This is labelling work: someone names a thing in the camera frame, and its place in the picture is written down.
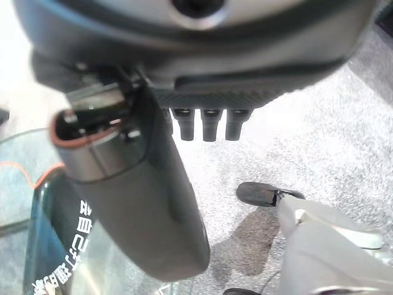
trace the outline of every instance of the black shoe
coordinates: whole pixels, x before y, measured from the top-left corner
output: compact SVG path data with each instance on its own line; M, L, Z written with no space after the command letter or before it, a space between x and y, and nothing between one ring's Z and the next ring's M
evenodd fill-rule
M232 289L226 289L223 295L260 295L260 294L251 290L232 288Z
M236 190L236 195L242 202L262 207L275 207L280 194L289 194L298 199L305 199L304 195L297 191L280 189L267 183L246 182L240 184Z
M10 113L0 109L0 125L3 124L5 121L7 121L10 118Z

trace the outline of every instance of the person's foot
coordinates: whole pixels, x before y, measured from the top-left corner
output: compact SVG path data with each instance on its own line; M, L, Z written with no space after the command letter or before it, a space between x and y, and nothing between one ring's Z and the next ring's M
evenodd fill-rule
M304 199L304 195L297 191L280 189L267 183L246 182L238 186L236 195L244 203L262 206L275 207L279 194L290 194L296 198Z

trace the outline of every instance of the glass table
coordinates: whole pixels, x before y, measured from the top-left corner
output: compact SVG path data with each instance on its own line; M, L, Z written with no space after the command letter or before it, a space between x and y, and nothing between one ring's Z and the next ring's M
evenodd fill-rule
M0 142L3 291L20 294L23 285L30 295L190 294L192 279L157 281L119 250L59 161L46 130Z

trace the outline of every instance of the black cable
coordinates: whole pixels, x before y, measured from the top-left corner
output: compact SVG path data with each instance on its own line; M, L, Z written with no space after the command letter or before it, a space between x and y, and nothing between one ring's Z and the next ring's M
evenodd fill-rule
M265 290L265 288L267 287L267 285L270 283L270 281L275 277L275 276L277 276L279 273L281 272L281 270L277 270L274 274L272 274L271 276L270 276L270 278L263 284L263 286L262 286L262 289L260 290L260 294L262 295L263 294L263 290Z

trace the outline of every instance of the black textured panel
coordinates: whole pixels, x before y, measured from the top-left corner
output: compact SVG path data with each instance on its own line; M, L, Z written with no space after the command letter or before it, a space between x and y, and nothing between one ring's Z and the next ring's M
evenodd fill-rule
M215 93L179 93L153 90L162 108L174 109L255 109L264 106L287 91L230 91Z

